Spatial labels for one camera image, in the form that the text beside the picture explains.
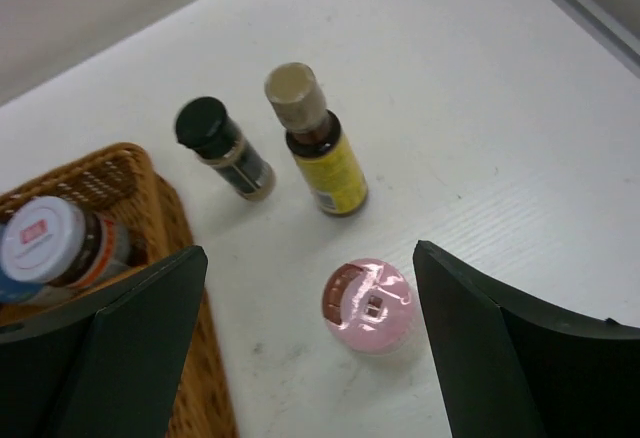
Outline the white lid spice jar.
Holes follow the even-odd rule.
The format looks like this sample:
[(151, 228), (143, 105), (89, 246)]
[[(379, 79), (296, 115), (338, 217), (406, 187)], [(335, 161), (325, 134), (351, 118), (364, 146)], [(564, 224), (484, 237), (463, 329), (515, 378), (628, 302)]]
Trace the white lid spice jar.
[(22, 206), (9, 220), (1, 265), (24, 284), (82, 291), (130, 268), (129, 230), (104, 214), (55, 196)]

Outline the tall white pearl jar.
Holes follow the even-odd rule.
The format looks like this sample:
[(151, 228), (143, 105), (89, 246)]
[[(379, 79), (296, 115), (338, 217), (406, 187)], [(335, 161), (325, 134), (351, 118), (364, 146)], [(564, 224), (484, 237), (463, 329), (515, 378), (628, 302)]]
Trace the tall white pearl jar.
[(45, 232), (22, 244), (18, 228), (1, 225), (1, 303), (52, 306), (77, 292), (50, 281), (65, 271), (64, 256), (55, 251), (53, 234)]

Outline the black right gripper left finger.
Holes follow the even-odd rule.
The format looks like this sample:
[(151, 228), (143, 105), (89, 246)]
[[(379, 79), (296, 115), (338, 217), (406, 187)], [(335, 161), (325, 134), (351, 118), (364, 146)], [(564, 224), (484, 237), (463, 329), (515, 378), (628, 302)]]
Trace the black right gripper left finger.
[(204, 290), (187, 247), (1, 328), (4, 437), (162, 437)]

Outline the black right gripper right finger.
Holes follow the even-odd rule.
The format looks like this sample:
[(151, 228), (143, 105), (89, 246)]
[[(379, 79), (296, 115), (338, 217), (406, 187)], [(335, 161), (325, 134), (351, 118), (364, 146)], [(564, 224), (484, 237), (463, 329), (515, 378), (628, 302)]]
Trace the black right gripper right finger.
[(413, 265), (453, 436), (638, 436), (638, 328), (545, 302), (428, 241)]

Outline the dark pepper spice bottle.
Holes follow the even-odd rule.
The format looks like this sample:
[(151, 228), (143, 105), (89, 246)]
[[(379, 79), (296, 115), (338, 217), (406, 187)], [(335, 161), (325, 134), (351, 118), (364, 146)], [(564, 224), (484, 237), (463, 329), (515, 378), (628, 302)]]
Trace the dark pepper spice bottle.
[(174, 133), (179, 144), (215, 170), (248, 201), (262, 201), (273, 190), (275, 174), (251, 145), (225, 105), (217, 98), (198, 97), (178, 112)]

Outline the pink lid spice shaker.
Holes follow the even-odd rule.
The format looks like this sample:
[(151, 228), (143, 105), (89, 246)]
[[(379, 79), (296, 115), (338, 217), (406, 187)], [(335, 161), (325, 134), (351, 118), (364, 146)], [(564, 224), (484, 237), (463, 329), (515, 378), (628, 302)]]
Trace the pink lid spice shaker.
[(321, 299), (324, 322), (354, 352), (382, 356), (401, 349), (413, 334), (416, 293), (393, 265), (360, 258), (337, 268)]

